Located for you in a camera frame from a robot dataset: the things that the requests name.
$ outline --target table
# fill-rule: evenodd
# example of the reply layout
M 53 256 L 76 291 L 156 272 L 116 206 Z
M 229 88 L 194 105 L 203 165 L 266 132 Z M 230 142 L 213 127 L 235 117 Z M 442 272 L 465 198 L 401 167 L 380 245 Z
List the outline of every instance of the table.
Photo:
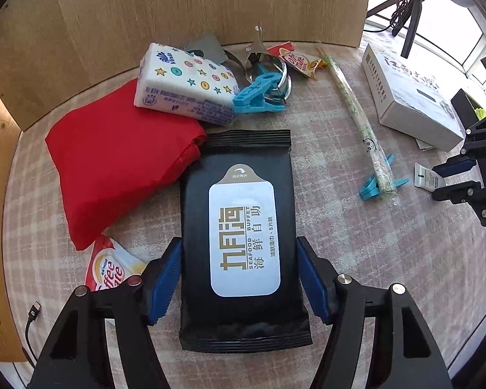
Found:
M 395 177 L 413 177 L 414 162 L 431 167 L 457 154 L 460 147 L 450 154 L 421 152 L 413 138 L 378 123 L 360 65 L 368 42 L 399 53 L 398 44 L 385 33 L 364 36 L 360 48 L 328 45 L 327 49 L 353 87 L 386 154 L 395 154 Z M 315 53 L 313 44 L 296 47 Z M 413 57 L 423 56 L 422 51 L 415 46 Z M 42 305 L 30 331 L 37 353 L 70 293 L 83 284 L 91 250 L 76 252 L 69 239 L 58 173 L 44 138 L 65 113 L 136 76 L 137 70 L 130 70 L 80 93 L 19 139 L 6 193 L 4 268 L 20 335 L 30 305 L 35 300 Z M 307 80 L 292 73 L 293 91 L 284 113 L 240 116 L 234 128 L 291 129 L 297 235 L 306 236 L 319 256 L 327 257 L 338 271 L 363 285 L 387 288 L 392 282 L 405 284 L 449 365 L 486 314 L 486 229 L 467 204 L 434 202 L 429 192 L 411 184 L 400 189 L 401 208 L 389 206 L 386 200 L 363 202 L 358 190 L 373 173 L 371 162 L 330 74 L 317 71 L 317 78 Z M 480 180 L 477 167 L 447 182 L 469 179 Z M 158 192 L 105 234 L 145 262 L 159 257 L 171 238 L 180 235 L 178 185 Z M 150 332 L 171 387 L 307 388 L 330 332 L 330 327 L 310 308 L 308 311 L 314 341 L 308 347 L 230 355 L 182 351 L 179 285 L 167 315 Z M 367 319 L 355 388 L 365 384 L 373 334 L 374 322 Z M 107 324 L 107 335 L 115 383 L 125 387 L 111 324 Z

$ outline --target red packaging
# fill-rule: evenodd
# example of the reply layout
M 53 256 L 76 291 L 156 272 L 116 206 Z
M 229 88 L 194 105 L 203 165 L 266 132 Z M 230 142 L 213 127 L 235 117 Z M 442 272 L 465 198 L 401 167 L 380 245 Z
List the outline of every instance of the red packaging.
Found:
M 293 48 L 293 45 L 290 41 L 285 42 L 284 44 L 279 44 L 275 45 L 271 48 L 268 48 L 268 52 L 271 53 L 272 55 L 279 57 L 280 55 L 283 55 L 284 51 L 293 51 L 295 48 Z
M 133 105 L 137 79 L 70 111 L 45 138 L 60 174 L 70 239 L 84 250 L 200 156 L 197 120 Z

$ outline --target black tripod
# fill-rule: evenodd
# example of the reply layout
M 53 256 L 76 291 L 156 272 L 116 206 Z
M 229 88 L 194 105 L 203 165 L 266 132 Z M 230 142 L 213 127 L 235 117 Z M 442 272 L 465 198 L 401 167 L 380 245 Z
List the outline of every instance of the black tripod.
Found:
M 392 26 L 392 36 L 396 36 L 399 31 L 407 23 L 408 18 L 411 18 L 411 23 L 408 26 L 407 36 L 403 44 L 402 57 L 408 58 L 411 52 L 414 38 L 416 37 L 416 30 L 419 25 L 419 18 L 421 17 L 421 3 L 424 0 L 387 0 L 380 5 L 371 8 L 367 12 L 366 18 L 370 18 L 374 14 L 378 14 L 382 10 L 396 5 L 396 10 L 392 14 L 390 26 Z

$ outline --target small tube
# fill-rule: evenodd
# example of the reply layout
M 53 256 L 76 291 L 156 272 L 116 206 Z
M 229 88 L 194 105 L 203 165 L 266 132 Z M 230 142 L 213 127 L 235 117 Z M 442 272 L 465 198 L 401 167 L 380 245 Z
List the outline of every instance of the small tube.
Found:
M 425 168 L 423 165 L 414 164 L 414 185 L 433 192 L 438 187 L 446 186 L 445 179 L 438 173 Z

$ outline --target metal bolt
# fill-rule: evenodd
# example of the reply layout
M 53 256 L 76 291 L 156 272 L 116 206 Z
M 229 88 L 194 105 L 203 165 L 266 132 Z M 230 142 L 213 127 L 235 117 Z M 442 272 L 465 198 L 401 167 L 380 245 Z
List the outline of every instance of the metal bolt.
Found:
M 143 281 L 143 278 L 140 275 L 132 275 L 127 279 L 127 281 L 128 285 L 131 287 L 136 287 Z
M 353 278 L 351 278 L 348 274 L 346 273 L 341 273 L 340 275 L 337 276 L 338 282 L 341 284 L 347 285 L 350 284 Z
M 392 286 L 392 290 L 396 293 L 396 294 L 399 294 L 399 295 L 402 295 L 403 293 L 405 293 L 405 287 L 402 285 L 402 284 L 394 284 Z
M 77 297 L 83 297 L 88 292 L 88 287 L 86 285 L 80 285 L 74 290 L 74 294 Z

